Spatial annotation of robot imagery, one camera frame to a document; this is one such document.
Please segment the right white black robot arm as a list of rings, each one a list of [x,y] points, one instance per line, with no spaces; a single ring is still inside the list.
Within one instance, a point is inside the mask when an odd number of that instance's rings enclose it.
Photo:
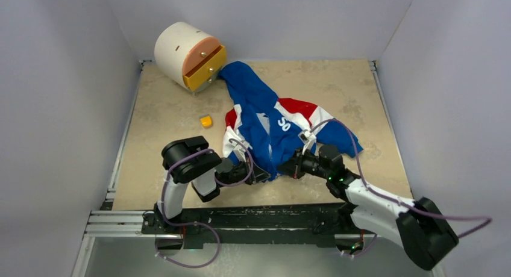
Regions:
[[[402,247],[421,269],[433,269],[459,244],[433,201],[401,198],[362,180],[361,174],[346,168],[333,145],[322,146],[317,155],[297,149],[277,170],[295,179],[305,174],[325,179],[330,193],[351,206],[338,217],[342,231],[359,228],[386,238]]]

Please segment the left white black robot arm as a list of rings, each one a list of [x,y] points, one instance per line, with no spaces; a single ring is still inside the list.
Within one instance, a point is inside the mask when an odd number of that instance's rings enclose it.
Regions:
[[[230,138],[237,162],[221,158],[203,136],[176,140],[161,152],[165,176],[160,199],[154,206],[156,226],[173,234],[182,223],[184,195],[189,185],[203,202],[219,196],[222,187],[254,185],[269,181],[271,174],[256,165],[244,140]]]

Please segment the blue white red jacket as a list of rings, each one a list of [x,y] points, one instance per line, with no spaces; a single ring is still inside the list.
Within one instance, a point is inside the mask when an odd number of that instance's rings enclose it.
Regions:
[[[351,158],[360,153],[358,138],[322,107],[292,98],[280,98],[247,64],[226,65],[218,77],[225,81],[234,103],[225,115],[226,130],[222,154],[237,164],[234,148],[239,141],[248,144],[256,165],[279,175],[277,167],[287,161],[304,143],[299,134],[309,130],[322,145],[335,145]]]

